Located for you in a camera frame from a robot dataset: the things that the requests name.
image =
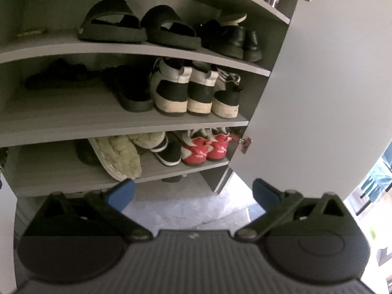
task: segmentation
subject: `shoe cabinet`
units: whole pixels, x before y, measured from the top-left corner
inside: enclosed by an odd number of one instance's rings
[[[9,147],[4,175],[18,197],[115,184],[103,168],[77,159],[74,139],[222,126],[252,139],[245,154],[232,142],[227,159],[195,168],[164,167],[146,154],[136,182],[201,171],[219,192],[235,171],[249,186],[261,177],[307,196],[334,191],[346,197],[392,138],[392,0],[280,0],[276,8],[263,0],[126,0],[139,19],[167,4],[190,25],[247,13],[242,25],[255,30],[263,46],[256,63],[206,49],[78,40],[78,27],[98,1],[0,0],[0,147]],[[36,29],[47,32],[15,38]],[[99,86],[34,92],[21,86],[57,58],[101,70],[159,56],[240,74],[238,116],[130,113]]]

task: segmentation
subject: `gray tile floor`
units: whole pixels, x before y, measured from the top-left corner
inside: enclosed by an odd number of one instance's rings
[[[154,234],[160,229],[235,231],[250,221],[246,208],[255,203],[252,191],[236,174],[218,195],[200,173],[190,173],[178,183],[137,184],[123,213]]]

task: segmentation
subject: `fuzzy green slipper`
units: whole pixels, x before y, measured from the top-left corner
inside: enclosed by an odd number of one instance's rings
[[[165,135],[165,132],[146,132],[144,134],[128,135],[128,138],[139,147],[152,149],[165,139]]]
[[[106,171],[116,180],[135,179],[142,174],[140,157],[128,136],[89,138]]]

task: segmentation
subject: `black leather shoe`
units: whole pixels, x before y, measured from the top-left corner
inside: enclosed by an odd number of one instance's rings
[[[256,62],[261,60],[260,44],[257,40],[255,31],[247,31],[244,41],[244,60],[247,62]]]
[[[197,36],[201,37],[201,44],[218,54],[230,58],[244,57],[244,40],[246,29],[242,26],[220,26],[216,20],[208,21],[198,27]]]

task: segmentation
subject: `red sneaker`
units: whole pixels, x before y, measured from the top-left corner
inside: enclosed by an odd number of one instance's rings
[[[181,159],[189,166],[198,166],[205,162],[211,144],[205,129],[188,130],[182,135]]]
[[[227,146],[233,138],[224,127],[207,129],[206,132],[211,140],[207,159],[210,161],[222,161],[226,157]]]

